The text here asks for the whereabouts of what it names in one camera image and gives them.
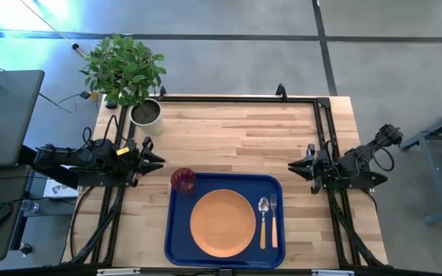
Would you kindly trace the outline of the green leafy plant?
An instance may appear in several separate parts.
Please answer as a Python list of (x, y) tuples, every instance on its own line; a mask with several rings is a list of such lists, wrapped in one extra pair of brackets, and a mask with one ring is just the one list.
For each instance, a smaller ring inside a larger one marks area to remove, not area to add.
[(121, 106), (139, 106), (161, 86), (167, 72), (159, 65), (163, 54), (154, 53), (131, 36), (113, 34), (91, 50), (81, 70), (85, 85), (103, 94), (107, 102)]

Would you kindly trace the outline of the white plant pot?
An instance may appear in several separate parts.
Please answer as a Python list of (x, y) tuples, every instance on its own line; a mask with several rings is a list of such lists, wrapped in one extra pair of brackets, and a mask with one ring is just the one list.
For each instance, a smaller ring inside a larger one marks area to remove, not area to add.
[(162, 107), (157, 100), (147, 98), (141, 105), (129, 110), (131, 123), (139, 127), (149, 136), (157, 136), (163, 132)]

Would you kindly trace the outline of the orange plate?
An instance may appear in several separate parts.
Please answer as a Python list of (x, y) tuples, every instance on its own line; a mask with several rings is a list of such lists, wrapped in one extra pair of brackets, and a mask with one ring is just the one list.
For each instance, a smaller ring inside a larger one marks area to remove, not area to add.
[(201, 197), (190, 216), (190, 233), (201, 251), (215, 258), (230, 258), (251, 243), (256, 216), (248, 200), (229, 189)]

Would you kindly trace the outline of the blue plastic tray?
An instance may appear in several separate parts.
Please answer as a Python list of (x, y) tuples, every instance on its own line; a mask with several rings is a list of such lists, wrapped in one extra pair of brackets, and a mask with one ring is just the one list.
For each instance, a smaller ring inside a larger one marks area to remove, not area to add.
[[(229, 189), (239, 193), (248, 200), (255, 212), (255, 217), (261, 219), (258, 210), (259, 200), (265, 196), (276, 197), (275, 228), (278, 245), (271, 245), (262, 250), (259, 247), (260, 227), (255, 230), (255, 238), (247, 249), (228, 258), (217, 258), (202, 251), (195, 243), (190, 232), (190, 217), (196, 202), (208, 192), (217, 189)], [(196, 174), (195, 193), (186, 195), (175, 189), (170, 193), (166, 237), (164, 251), (167, 259), (175, 265), (200, 266), (214, 268), (246, 268), (273, 269), (278, 267), (285, 257), (285, 234), (283, 215), (282, 186), (278, 180), (268, 175), (207, 173)]]

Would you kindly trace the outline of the white printed paper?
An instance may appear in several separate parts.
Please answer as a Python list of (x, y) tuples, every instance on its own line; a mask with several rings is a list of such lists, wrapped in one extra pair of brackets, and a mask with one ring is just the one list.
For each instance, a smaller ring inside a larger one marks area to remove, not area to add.
[(44, 197), (53, 199), (71, 199), (78, 197), (78, 191), (53, 179), (48, 179), (43, 192)]

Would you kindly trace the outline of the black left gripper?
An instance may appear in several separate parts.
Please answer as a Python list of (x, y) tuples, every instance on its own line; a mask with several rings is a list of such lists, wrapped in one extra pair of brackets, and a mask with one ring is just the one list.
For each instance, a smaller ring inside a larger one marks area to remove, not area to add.
[(166, 162), (164, 158), (152, 153), (153, 141), (150, 136), (146, 136), (141, 145), (142, 148), (138, 149), (134, 138), (130, 138), (126, 143), (127, 148), (130, 150), (130, 155), (127, 158), (130, 167), (126, 177), (126, 184), (128, 186), (137, 185), (138, 173), (145, 176), (148, 173), (163, 168), (162, 163)]

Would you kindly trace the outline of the red translucent cup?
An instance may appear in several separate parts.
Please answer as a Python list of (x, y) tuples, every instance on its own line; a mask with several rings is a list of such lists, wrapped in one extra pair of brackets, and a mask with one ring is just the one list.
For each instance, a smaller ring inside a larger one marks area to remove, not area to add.
[(180, 193), (193, 194), (196, 190), (196, 174), (188, 168), (176, 169), (170, 177), (171, 186)]

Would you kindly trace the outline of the metal spoon orange handle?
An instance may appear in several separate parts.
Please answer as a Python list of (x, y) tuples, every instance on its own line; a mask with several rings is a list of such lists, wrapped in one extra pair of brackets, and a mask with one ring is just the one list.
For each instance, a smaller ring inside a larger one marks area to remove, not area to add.
[(259, 200), (258, 208), (262, 216), (259, 247), (264, 250), (266, 248), (266, 213), (269, 210), (269, 200), (266, 197), (262, 197)]

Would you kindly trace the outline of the clear drinking glass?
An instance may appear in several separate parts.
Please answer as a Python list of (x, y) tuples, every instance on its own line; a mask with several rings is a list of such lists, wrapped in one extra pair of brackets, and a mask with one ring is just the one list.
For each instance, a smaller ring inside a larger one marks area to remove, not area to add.
[(23, 212), (37, 212), (40, 209), (40, 205), (30, 199), (24, 199), (21, 201), (21, 210)]

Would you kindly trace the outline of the silver metal bracket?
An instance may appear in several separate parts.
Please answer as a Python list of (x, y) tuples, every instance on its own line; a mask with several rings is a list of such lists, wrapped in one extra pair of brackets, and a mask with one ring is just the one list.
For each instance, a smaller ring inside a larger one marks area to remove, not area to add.
[(96, 276), (132, 276), (140, 274), (140, 268), (105, 268), (97, 270)]
[(312, 276), (355, 276), (353, 271), (312, 269)]

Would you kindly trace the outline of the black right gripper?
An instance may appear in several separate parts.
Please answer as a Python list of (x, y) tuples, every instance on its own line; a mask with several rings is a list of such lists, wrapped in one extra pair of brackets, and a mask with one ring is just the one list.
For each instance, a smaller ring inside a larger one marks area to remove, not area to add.
[(324, 149), (317, 150), (313, 143), (308, 145), (307, 154), (303, 159), (291, 162), (288, 166), (292, 167), (293, 173), (307, 181), (311, 180), (311, 193), (317, 194), (323, 186), (322, 177), (328, 175), (328, 171), (332, 166), (332, 156), (327, 146), (324, 146)]

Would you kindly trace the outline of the metal fork orange handle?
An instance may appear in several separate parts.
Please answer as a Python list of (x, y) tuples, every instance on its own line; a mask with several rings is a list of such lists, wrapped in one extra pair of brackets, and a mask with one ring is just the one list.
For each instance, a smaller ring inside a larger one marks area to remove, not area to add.
[(276, 194), (271, 194), (269, 204), (270, 204), (270, 209), (272, 211), (272, 247), (278, 248), (278, 231), (277, 231), (277, 218), (276, 218), (276, 207), (277, 207)]

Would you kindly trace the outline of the black metal frame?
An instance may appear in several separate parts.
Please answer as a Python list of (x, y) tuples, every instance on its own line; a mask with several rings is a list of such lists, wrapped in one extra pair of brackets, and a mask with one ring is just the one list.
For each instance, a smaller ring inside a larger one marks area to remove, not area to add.
[(255, 276), (257, 270), (177, 266), (164, 251), (170, 175), (180, 167), (209, 173), (274, 176), (282, 186), (285, 258), (273, 274), (309, 275), (338, 270), (338, 254), (351, 256), (351, 243), (333, 229), (328, 196), (288, 169), (309, 143), (335, 140), (341, 152), (356, 147), (359, 134), (349, 97), (256, 95), (166, 95), (163, 132), (153, 140), (166, 165), (127, 189), (108, 264), (86, 261), (69, 267), (75, 276), (96, 276), (105, 268), (140, 268), (137, 276), (180, 274)]

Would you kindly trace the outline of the thin pole black tip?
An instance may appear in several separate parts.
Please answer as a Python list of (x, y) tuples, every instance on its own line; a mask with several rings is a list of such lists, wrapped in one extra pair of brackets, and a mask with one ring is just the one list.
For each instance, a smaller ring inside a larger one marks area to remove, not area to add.
[(63, 38), (67, 42), (71, 43), (71, 48), (79, 53), (80, 56), (86, 58), (87, 55), (80, 49), (80, 45), (77, 42), (72, 41), (66, 35), (61, 33), (59, 30), (54, 28), (51, 24), (49, 24), (42, 16), (40, 16), (36, 11), (34, 11), (24, 0), (19, 0), (31, 13), (37, 16), (42, 22), (44, 22), (54, 33), (56, 33), (59, 37)]

